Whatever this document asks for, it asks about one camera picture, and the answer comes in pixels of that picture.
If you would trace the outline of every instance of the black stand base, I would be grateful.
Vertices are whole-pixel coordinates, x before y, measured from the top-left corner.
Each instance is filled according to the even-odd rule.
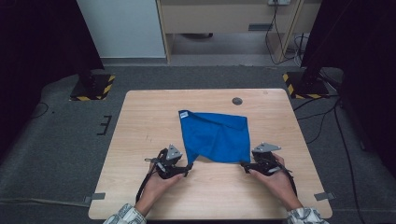
[[[283,75],[283,79],[288,86],[291,98],[295,99],[311,99],[320,97],[329,97],[329,91],[322,81],[315,81],[313,85],[306,86],[302,82],[304,73],[288,72]]]
[[[78,80],[75,88],[70,94],[72,101],[87,101],[87,100],[103,100],[106,98],[109,87],[112,84],[114,76],[111,75],[92,75],[94,78],[94,85],[86,88],[81,80]]]

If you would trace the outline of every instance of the gray carpet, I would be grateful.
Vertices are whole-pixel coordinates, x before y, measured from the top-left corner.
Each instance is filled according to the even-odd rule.
[[[82,203],[94,193],[125,93],[129,90],[286,89],[282,74],[295,67],[107,67],[116,76],[103,101],[72,102],[69,94],[78,77],[49,84],[32,119],[7,160],[0,166],[0,198],[35,198]],[[337,97],[320,99],[296,111],[297,118],[332,108]],[[290,99],[295,108],[307,100]],[[112,116],[106,135],[104,116]],[[361,150],[346,111],[337,107],[355,177],[356,194],[365,223],[396,220],[396,180],[374,152]],[[301,119],[306,142],[316,138],[322,116]],[[326,191],[333,192],[331,223],[361,223],[352,189],[346,150],[334,113],[326,115],[320,135],[308,144]],[[0,223],[102,223],[90,220],[87,207],[38,203],[1,203]],[[223,221],[221,223],[266,223]]]

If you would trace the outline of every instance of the yellow and black hazard tape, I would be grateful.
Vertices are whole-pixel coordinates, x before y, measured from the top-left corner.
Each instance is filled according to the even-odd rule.
[[[292,99],[318,99],[318,98],[328,98],[329,94],[298,94],[295,92],[293,85],[290,82],[288,74],[283,74],[283,80],[288,87],[289,95]]]
[[[105,100],[108,93],[110,92],[111,86],[113,85],[113,80],[116,76],[109,76],[108,82],[103,90],[103,93],[100,95],[96,96],[85,96],[85,95],[80,95],[80,96],[75,96],[72,97],[70,96],[71,101],[90,101],[90,100]]]

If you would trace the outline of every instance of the hand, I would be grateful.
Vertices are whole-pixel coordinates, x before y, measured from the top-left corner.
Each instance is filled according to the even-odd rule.
[[[285,165],[285,161],[282,157],[273,153],[274,157],[278,162]],[[263,175],[258,171],[249,170],[250,174],[262,182],[274,196],[276,196],[286,207],[286,210],[294,210],[296,208],[303,207],[296,195],[294,194],[291,183],[286,174],[279,170],[274,174],[267,176]]]
[[[153,163],[150,164],[148,171],[151,170]],[[134,208],[144,217],[149,213],[152,205],[155,204],[163,194],[174,186],[184,174],[175,175],[169,179],[162,179],[157,172],[151,175],[148,180],[140,200],[134,205]]]

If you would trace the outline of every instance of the person's right hand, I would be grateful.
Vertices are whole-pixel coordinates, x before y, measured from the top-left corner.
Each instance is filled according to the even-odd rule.
[[[273,153],[273,155],[278,162],[285,165],[285,161],[282,157],[275,153]],[[262,182],[271,191],[271,193],[283,203],[286,210],[290,211],[303,207],[291,187],[289,178],[282,170],[276,171],[270,176],[263,175],[255,170],[249,170],[249,172],[252,176]]]

